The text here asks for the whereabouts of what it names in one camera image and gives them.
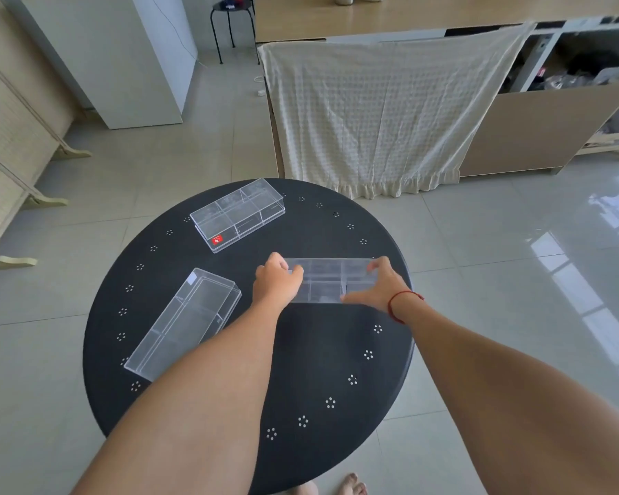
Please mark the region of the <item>person's right hand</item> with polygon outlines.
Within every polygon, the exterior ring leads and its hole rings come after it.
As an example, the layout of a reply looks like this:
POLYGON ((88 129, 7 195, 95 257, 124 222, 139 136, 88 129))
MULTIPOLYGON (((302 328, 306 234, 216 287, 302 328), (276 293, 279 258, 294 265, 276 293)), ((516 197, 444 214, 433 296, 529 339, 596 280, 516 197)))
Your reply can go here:
POLYGON ((404 282, 403 278, 393 269, 387 256, 373 259, 367 266, 368 272, 376 272, 377 279, 374 285, 367 289, 373 291, 374 306, 369 306, 387 313, 390 318, 397 323, 404 324, 404 321, 393 311, 393 301, 404 294, 424 299, 416 292, 412 291, 404 282))

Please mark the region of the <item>person's left hand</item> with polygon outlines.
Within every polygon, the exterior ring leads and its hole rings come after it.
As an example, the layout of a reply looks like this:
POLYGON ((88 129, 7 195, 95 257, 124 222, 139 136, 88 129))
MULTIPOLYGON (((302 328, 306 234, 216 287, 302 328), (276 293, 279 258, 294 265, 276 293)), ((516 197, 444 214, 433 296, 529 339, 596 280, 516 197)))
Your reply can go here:
POLYGON ((281 254, 276 251, 272 252, 266 262, 256 269, 253 303, 274 307, 278 311, 289 305, 299 290, 290 288, 288 283, 290 278, 287 273, 289 268, 289 264, 281 254))

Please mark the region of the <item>clear divided plastic organizer box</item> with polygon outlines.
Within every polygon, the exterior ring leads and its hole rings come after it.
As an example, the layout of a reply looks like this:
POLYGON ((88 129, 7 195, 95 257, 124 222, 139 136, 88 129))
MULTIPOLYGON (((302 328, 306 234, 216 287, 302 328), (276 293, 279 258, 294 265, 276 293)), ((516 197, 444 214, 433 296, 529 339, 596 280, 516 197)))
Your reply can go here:
POLYGON ((303 282, 292 300, 295 304, 339 304, 342 296, 372 288, 378 269, 369 269, 371 258, 285 258, 289 273, 300 265, 303 282))

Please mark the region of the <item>person's right forearm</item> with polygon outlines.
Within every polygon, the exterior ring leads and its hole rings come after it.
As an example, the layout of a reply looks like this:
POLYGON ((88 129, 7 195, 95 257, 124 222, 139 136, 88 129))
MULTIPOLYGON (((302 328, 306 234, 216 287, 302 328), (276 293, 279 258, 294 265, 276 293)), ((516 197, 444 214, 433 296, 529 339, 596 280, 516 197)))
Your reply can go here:
POLYGON ((619 495, 619 409, 418 297, 393 301, 489 495, 619 495))

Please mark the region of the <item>person's left forearm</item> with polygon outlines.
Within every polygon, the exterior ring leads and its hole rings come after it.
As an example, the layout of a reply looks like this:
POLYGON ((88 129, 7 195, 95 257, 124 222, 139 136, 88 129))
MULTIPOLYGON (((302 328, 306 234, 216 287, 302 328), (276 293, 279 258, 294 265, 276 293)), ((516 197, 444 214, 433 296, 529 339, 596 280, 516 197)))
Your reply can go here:
POLYGON ((151 384, 70 495, 247 495, 287 304, 259 299, 151 384))

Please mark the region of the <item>round black perforated table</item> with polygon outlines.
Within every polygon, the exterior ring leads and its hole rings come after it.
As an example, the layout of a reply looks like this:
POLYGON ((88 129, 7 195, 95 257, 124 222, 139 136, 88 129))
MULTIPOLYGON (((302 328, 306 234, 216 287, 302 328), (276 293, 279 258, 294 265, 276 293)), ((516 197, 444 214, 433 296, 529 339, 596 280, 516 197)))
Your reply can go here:
MULTIPOLYGON (((285 258, 387 256, 409 281, 388 231, 355 201, 325 187, 268 179, 286 212, 213 253, 190 214, 247 182, 208 189, 156 217, 121 252, 92 304, 83 347, 86 396, 108 436, 150 379, 125 368, 173 294, 194 268, 236 283, 242 297, 228 324, 251 303, 255 270, 277 251, 285 258)), ((374 433, 401 390, 414 342, 386 312, 337 303, 293 303, 282 312, 263 406, 249 495, 285 491, 320 476, 374 433)))

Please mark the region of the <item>clear organizer box red sticker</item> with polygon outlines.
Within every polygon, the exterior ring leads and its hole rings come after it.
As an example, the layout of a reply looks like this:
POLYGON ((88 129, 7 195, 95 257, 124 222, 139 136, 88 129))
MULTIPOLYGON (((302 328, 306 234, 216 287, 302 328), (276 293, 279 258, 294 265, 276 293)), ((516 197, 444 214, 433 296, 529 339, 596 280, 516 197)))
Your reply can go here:
POLYGON ((189 217, 208 248, 216 254, 285 212, 282 194, 261 178, 191 212, 189 217))

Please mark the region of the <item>clear organizer box white label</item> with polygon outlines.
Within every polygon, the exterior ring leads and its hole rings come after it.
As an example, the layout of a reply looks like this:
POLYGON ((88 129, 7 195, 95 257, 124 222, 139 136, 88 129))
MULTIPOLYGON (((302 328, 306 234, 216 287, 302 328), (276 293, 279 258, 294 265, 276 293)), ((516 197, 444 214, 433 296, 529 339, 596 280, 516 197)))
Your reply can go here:
POLYGON ((235 282, 194 268, 124 368, 154 382, 180 358, 219 333, 241 298, 235 282))

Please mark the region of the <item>person's foot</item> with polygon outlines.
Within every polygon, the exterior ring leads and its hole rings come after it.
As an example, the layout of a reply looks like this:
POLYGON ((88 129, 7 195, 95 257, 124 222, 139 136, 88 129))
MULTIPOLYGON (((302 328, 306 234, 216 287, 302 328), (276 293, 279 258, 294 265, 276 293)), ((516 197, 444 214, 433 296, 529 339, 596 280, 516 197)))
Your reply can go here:
POLYGON ((349 473, 338 487, 336 495, 368 495, 368 489, 356 473, 349 473))

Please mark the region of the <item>cream ruffled cloth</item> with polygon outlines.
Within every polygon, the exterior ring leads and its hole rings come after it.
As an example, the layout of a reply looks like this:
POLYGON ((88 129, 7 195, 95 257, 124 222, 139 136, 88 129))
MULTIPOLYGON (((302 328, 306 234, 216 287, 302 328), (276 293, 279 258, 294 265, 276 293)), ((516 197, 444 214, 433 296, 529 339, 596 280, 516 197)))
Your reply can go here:
POLYGON ((258 48, 285 179, 349 199, 458 184, 535 24, 414 41, 258 48))

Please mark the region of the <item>long wooden counter cabinet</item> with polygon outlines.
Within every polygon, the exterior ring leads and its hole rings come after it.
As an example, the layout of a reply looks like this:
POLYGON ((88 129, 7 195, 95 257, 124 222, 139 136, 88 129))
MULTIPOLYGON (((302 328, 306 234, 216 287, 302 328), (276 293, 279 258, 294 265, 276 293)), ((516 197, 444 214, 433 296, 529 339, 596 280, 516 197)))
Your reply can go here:
POLYGON ((258 0, 256 12, 282 176, 345 194, 559 173, 619 108, 619 81, 528 91, 567 25, 500 93, 537 22, 619 15, 619 0, 258 0))

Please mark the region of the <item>black metal stool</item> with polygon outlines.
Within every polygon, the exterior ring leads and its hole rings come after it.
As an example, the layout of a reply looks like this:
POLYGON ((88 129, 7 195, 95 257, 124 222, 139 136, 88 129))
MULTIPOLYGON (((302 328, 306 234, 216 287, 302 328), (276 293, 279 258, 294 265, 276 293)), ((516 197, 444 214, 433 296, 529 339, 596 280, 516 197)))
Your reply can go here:
POLYGON ((214 16, 215 14, 226 15, 226 20, 228 22, 228 32, 230 36, 231 48, 235 49, 236 44, 234 41, 234 34, 233 34, 232 26, 231 26, 231 14, 241 13, 241 12, 246 13, 248 15, 248 18, 251 24, 251 31, 253 33, 253 39, 255 41, 255 48, 257 48, 256 27, 255 27, 255 16, 256 16, 255 0, 221 0, 215 3, 211 8, 209 20, 210 20, 210 26, 212 29, 220 65, 223 65, 224 61, 222 58, 220 43, 218 42, 218 38, 216 34, 214 16))

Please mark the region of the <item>white cabinet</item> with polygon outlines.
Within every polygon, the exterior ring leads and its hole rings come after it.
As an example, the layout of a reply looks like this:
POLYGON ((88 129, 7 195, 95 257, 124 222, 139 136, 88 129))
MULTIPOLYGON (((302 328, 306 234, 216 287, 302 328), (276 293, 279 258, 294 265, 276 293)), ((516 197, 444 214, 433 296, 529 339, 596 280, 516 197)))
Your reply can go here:
POLYGON ((182 0, 0 0, 111 130, 182 124, 198 50, 182 0))

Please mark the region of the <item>woven folding screen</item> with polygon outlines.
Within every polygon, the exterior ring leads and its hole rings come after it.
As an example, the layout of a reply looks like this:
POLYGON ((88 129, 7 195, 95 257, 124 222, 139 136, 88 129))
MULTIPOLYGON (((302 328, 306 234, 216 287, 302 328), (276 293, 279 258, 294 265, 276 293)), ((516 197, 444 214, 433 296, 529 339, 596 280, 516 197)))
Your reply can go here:
MULTIPOLYGON (((65 207, 35 184, 50 161, 91 157, 64 137, 80 108, 34 40, 0 0, 0 238, 20 210, 65 207)), ((0 270, 35 266, 0 255, 0 270)))

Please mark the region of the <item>clutter of shelf items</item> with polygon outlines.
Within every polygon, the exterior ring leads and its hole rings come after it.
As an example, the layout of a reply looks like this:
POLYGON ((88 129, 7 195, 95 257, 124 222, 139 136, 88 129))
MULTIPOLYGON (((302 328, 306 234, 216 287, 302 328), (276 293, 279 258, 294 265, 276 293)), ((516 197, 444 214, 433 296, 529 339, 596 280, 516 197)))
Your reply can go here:
POLYGON ((500 93, 559 90, 619 82, 619 31, 532 35, 500 93))

